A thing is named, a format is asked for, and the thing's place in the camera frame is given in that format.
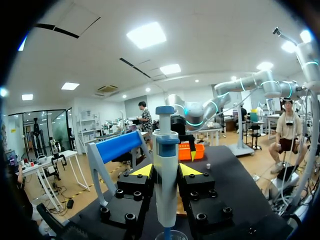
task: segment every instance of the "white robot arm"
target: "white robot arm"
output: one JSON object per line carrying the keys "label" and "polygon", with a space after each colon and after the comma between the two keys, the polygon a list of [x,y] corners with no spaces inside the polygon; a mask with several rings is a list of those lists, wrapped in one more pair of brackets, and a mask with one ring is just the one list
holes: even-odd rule
{"label": "white robot arm", "polygon": [[231,101],[229,92],[242,92],[261,88],[266,98],[291,98],[299,99],[304,93],[295,81],[275,81],[270,70],[262,70],[251,76],[217,84],[214,89],[218,97],[206,101],[185,102],[179,96],[171,94],[166,99],[166,104],[173,106],[176,114],[185,117],[186,127],[189,130],[200,129],[219,109]]}

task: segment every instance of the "blue cap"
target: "blue cap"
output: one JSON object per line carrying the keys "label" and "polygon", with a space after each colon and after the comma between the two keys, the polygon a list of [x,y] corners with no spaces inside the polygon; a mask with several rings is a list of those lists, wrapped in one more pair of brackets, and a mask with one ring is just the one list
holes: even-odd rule
{"label": "blue cap", "polygon": [[157,106],[155,108],[155,114],[174,114],[175,109],[173,106]]}

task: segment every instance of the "orange tray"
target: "orange tray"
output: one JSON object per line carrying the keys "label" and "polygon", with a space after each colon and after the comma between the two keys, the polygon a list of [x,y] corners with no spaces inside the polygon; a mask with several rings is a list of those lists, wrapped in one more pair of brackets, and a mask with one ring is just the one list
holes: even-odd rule
{"label": "orange tray", "polygon": [[[202,159],[205,155],[205,146],[203,144],[195,144],[194,159]],[[179,144],[179,160],[191,160],[191,152],[189,143]]]}

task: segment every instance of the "ceiling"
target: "ceiling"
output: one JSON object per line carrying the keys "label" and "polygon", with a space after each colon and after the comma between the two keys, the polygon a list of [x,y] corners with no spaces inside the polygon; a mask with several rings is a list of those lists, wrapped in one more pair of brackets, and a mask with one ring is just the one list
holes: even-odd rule
{"label": "ceiling", "polygon": [[[139,49],[126,34],[151,22],[160,24],[167,41]],[[216,84],[256,72],[263,61],[272,62],[280,78],[301,70],[272,31],[279,26],[299,41],[302,28],[273,0],[61,0],[38,23],[79,38],[38,27],[30,31],[9,76],[9,108],[66,104],[94,97],[104,85],[117,86],[119,94],[103,99],[123,101],[123,94],[145,95],[146,87],[154,94]],[[120,58],[150,76],[169,64],[179,64],[181,72],[153,81]],[[61,90],[65,82],[80,85]],[[22,94],[33,94],[33,100],[22,101]]]}

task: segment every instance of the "person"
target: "person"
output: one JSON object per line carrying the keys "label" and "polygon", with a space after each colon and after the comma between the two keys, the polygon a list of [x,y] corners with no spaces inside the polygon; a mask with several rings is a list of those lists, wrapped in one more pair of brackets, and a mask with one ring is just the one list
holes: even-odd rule
{"label": "person", "polygon": [[[300,141],[303,140],[302,122],[298,114],[293,111],[293,101],[290,98],[284,98],[283,101],[285,112],[278,119],[275,130],[275,142],[269,147],[269,152],[275,161],[275,166],[271,170],[271,174],[277,174],[284,168],[284,165],[279,159],[279,154],[283,151],[290,150],[292,150],[294,154],[297,154],[299,151]],[[307,151],[308,147],[304,143],[298,159],[298,164],[303,161]]]}
{"label": "person", "polygon": [[[242,123],[245,122],[246,120],[246,115],[247,115],[247,110],[244,108],[244,104],[242,103],[240,105],[241,107],[241,119],[242,119]],[[235,117],[234,118],[234,128],[236,129],[236,133],[238,134],[239,133],[239,117]]]}
{"label": "person", "polygon": [[140,122],[142,122],[142,131],[147,132],[147,135],[144,136],[146,141],[149,140],[150,151],[153,150],[153,141],[152,141],[152,119],[151,114],[147,108],[147,104],[145,101],[141,101],[138,104],[139,109],[142,111],[141,117],[138,118]]}

